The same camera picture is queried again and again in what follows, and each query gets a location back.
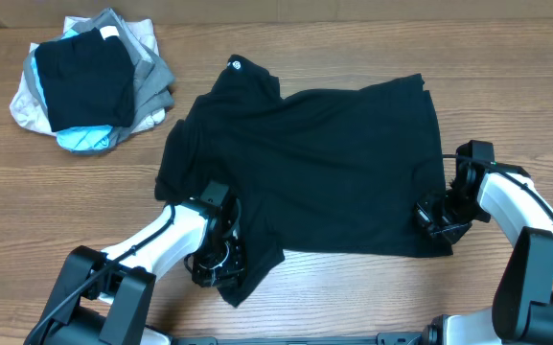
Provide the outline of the black t-shirt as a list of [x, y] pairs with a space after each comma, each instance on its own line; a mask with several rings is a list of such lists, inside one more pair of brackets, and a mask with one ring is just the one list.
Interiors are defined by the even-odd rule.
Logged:
[[452, 252], [412, 215], [423, 196], [446, 188], [437, 115], [417, 74], [283, 97], [275, 76], [233, 55], [170, 132], [154, 194], [177, 204], [213, 181], [242, 207], [246, 277], [220, 293], [232, 306], [288, 250], [412, 258]]

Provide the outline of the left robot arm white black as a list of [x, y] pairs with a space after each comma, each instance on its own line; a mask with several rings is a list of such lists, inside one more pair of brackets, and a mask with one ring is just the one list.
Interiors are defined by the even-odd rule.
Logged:
[[203, 288], [235, 288], [246, 259], [236, 198], [167, 205], [150, 225], [118, 244], [86, 246], [66, 258], [29, 344], [172, 344], [147, 323], [156, 283], [183, 263]]

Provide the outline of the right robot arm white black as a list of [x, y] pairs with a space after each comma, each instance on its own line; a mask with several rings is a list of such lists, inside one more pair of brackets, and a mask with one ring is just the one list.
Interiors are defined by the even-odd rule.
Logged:
[[553, 208], [518, 166], [456, 159], [450, 190], [414, 208], [433, 240], [454, 244], [476, 220], [494, 220], [513, 246], [492, 305], [466, 315], [439, 316], [421, 344], [553, 344]]

